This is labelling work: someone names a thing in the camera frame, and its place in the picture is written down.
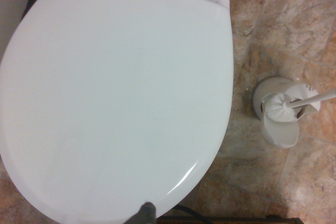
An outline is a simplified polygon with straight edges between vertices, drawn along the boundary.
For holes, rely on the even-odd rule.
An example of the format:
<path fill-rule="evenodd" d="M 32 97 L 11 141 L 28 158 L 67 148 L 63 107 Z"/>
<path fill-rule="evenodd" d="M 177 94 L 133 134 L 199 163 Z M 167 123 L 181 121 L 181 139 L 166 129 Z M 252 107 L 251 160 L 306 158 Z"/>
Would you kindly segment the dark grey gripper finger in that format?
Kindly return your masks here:
<path fill-rule="evenodd" d="M 156 223 L 156 207 L 151 202 L 144 203 L 140 210 L 127 220 L 127 223 L 132 224 L 149 224 Z"/>

